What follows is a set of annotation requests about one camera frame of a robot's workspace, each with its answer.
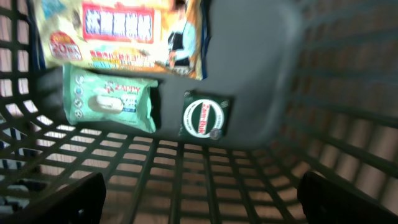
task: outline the yellow snack bag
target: yellow snack bag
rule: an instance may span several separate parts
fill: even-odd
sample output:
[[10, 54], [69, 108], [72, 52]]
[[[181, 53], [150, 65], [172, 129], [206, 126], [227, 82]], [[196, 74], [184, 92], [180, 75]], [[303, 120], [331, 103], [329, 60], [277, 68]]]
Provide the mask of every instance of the yellow snack bag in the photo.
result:
[[201, 0], [31, 0], [46, 68], [167, 72], [206, 78]]

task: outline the gray surface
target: gray surface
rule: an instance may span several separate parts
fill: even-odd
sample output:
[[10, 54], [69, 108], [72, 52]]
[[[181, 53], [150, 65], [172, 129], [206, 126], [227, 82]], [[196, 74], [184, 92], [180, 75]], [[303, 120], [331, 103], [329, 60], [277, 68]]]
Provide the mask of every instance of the gray surface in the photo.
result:
[[[257, 149], [272, 138], [280, 124], [302, 40], [301, 15], [290, 1], [214, 0], [210, 21], [213, 37], [206, 60], [206, 80], [196, 81], [163, 74], [133, 74], [162, 80], [159, 87], [162, 126], [150, 136], [181, 140], [178, 131], [182, 119], [183, 94], [186, 90], [199, 90], [234, 98], [227, 135], [218, 142], [210, 141], [211, 145]], [[54, 75], [46, 75], [39, 82], [39, 92], [47, 92], [44, 101], [41, 99], [37, 103], [39, 111], [46, 110], [44, 113], [50, 119], [64, 117], [60, 109], [60, 78], [58, 71]], [[50, 89], [57, 90], [57, 94], [49, 94], [52, 91]], [[142, 131], [116, 123], [81, 125], [147, 136]]]

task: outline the green wipes package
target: green wipes package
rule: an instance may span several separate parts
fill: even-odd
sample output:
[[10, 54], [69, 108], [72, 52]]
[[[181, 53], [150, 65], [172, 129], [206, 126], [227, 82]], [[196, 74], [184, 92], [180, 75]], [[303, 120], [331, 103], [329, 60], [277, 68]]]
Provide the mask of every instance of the green wipes package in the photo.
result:
[[63, 66], [63, 107], [70, 124], [115, 121], [153, 133], [150, 87], [157, 87], [157, 81], [97, 75], [70, 64]]
[[185, 92], [180, 136], [218, 140], [225, 134], [230, 105], [226, 98]]

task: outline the wet wipes package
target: wet wipes package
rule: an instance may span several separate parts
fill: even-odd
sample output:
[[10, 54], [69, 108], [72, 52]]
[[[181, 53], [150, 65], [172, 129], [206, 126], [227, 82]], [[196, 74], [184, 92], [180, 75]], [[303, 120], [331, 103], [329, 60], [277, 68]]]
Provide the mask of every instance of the wet wipes package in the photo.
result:
[[151, 87], [157, 87], [156, 80], [97, 75], [69, 63], [63, 66], [63, 105], [70, 124], [115, 121], [153, 133]]
[[231, 100], [187, 91], [180, 136], [219, 140], [224, 136]]
[[39, 68], [70, 62], [83, 68], [206, 77], [201, 0], [28, 1], [40, 36], [34, 44]]

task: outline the black plastic basket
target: black plastic basket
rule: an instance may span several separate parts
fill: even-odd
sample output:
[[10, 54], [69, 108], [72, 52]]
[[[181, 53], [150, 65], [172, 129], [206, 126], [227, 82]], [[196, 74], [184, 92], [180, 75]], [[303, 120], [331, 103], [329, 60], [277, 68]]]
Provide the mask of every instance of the black plastic basket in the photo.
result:
[[20, 209], [101, 172], [102, 223], [306, 223], [296, 188], [312, 170], [397, 214], [398, 1], [294, 4], [304, 40], [278, 134], [220, 149], [50, 119], [24, 1], [0, 0], [0, 201]]

